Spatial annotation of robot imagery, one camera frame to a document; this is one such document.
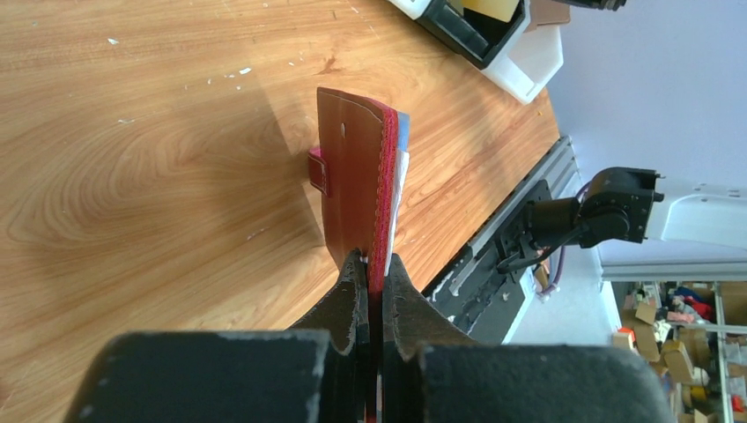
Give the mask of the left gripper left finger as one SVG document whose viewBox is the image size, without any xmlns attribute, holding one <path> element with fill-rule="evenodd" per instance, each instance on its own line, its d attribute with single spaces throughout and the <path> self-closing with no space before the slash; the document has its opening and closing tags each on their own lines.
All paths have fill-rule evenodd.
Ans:
<svg viewBox="0 0 747 423">
<path fill-rule="evenodd" d="M 342 355 L 369 351 L 367 264 L 359 249 L 344 259 L 337 282 L 291 330 L 326 330 Z"/>
</svg>

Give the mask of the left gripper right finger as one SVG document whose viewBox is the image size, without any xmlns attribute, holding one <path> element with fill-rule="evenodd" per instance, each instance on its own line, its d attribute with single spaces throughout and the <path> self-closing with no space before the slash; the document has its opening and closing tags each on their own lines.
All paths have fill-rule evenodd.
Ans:
<svg viewBox="0 0 747 423">
<path fill-rule="evenodd" d="M 474 345 L 412 284 L 402 258 L 391 256 L 382 289 L 382 336 L 386 360 L 408 361 L 426 345 Z"/>
</svg>

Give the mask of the red leather card holder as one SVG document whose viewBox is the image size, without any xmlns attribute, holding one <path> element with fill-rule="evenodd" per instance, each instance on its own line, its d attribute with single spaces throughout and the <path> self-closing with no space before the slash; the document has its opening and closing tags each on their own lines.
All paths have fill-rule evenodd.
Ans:
<svg viewBox="0 0 747 423">
<path fill-rule="evenodd" d="M 382 291 L 410 164 L 410 118 L 377 100 L 320 87 L 319 144 L 308 153 L 309 180 L 322 194 L 322 223 L 337 265 L 357 249 L 368 290 Z"/>
</svg>

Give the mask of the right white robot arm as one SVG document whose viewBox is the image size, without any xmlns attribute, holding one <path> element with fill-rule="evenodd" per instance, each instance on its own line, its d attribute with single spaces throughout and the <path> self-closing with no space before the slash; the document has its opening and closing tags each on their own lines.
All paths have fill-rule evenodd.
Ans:
<svg viewBox="0 0 747 423">
<path fill-rule="evenodd" d="M 746 248 L 746 190 L 669 179 L 654 170 L 610 167 L 583 198 L 530 200 L 518 215 L 518 248 L 496 269 L 522 271 L 565 246 L 590 249 L 615 240 L 693 241 Z"/>
</svg>

